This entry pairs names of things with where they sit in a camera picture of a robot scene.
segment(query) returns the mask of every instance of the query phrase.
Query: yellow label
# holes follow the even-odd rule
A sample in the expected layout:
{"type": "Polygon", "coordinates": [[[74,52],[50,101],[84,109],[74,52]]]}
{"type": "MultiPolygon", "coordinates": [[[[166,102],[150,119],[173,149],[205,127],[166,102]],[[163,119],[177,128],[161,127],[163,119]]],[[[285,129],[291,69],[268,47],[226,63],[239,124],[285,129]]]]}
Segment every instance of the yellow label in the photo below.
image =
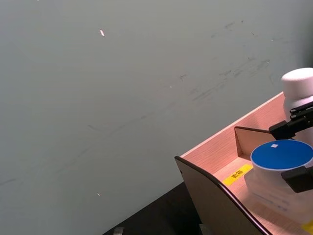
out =
{"type": "Polygon", "coordinates": [[[246,173],[248,173],[253,168],[252,165],[245,164],[241,168],[239,168],[236,172],[232,173],[229,177],[223,180],[223,184],[225,185],[231,185],[236,180],[244,176],[246,173]]]}
{"type": "Polygon", "coordinates": [[[313,220],[310,223],[303,224],[302,228],[309,234],[313,234],[313,220]]]}

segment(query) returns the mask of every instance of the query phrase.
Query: curved wooden edge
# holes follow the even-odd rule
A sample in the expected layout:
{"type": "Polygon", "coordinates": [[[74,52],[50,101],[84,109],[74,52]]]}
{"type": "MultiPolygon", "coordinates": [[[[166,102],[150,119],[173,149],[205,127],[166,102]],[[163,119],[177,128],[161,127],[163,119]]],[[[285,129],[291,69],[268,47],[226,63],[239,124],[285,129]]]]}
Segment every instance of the curved wooden edge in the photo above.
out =
{"type": "Polygon", "coordinates": [[[211,182],[213,182],[262,234],[273,235],[249,212],[249,210],[238,200],[238,198],[221,181],[215,178],[212,174],[190,163],[186,159],[181,158],[180,156],[175,156],[175,160],[187,165],[188,167],[199,172],[200,174],[208,178],[211,182]]]}

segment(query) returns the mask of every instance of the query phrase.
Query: blue lid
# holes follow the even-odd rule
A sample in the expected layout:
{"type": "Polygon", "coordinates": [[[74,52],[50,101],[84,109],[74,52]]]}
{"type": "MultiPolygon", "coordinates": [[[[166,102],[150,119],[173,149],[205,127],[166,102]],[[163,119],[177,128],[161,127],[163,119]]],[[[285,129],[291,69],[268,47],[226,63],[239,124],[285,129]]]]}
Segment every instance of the blue lid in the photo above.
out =
{"type": "Polygon", "coordinates": [[[313,157],[313,149],[306,143],[280,140],[265,143],[251,154],[257,165],[269,169],[290,169],[304,165],[313,157]]]}

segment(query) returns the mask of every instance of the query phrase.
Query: gray wall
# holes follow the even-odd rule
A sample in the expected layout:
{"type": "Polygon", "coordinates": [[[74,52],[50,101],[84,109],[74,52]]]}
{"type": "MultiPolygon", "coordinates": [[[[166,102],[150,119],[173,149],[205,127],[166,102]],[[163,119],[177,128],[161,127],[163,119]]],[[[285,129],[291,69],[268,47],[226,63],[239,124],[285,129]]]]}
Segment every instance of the gray wall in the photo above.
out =
{"type": "Polygon", "coordinates": [[[304,4],[1,0],[1,234],[100,235],[182,182],[303,64],[304,4]]]}

